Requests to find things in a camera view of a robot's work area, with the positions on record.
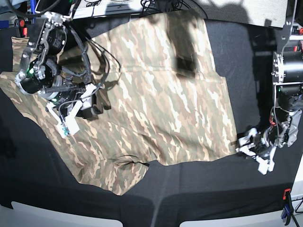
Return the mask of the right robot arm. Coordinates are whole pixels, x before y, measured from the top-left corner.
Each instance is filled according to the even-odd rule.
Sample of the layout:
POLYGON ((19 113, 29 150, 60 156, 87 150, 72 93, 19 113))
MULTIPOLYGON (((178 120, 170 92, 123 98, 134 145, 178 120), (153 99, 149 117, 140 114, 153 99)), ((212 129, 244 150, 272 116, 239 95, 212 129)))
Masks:
POLYGON ((59 122, 69 117, 90 119, 111 108, 97 100, 97 92, 105 79, 93 84, 88 46, 71 24, 77 0, 40 0, 35 14, 17 11, 19 16, 35 18, 34 31, 22 52, 20 70, 15 83, 25 95, 39 94, 48 101, 46 111, 59 122), (71 33, 80 50, 84 69, 76 72, 58 63, 57 55, 64 49, 71 33))

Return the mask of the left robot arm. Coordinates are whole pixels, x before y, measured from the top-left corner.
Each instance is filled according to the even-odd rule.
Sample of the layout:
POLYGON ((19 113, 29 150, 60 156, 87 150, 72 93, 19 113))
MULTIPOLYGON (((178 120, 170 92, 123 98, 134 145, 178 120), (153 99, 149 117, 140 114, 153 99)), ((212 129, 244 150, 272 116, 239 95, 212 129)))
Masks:
POLYGON ((237 152, 259 163, 270 164, 277 148, 292 146, 297 140, 303 113, 303 24, 299 21, 302 1, 296 0, 291 14, 277 33, 277 49, 273 53, 273 107, 270 126, 262 131, 250 129, 238 139, 237 152))

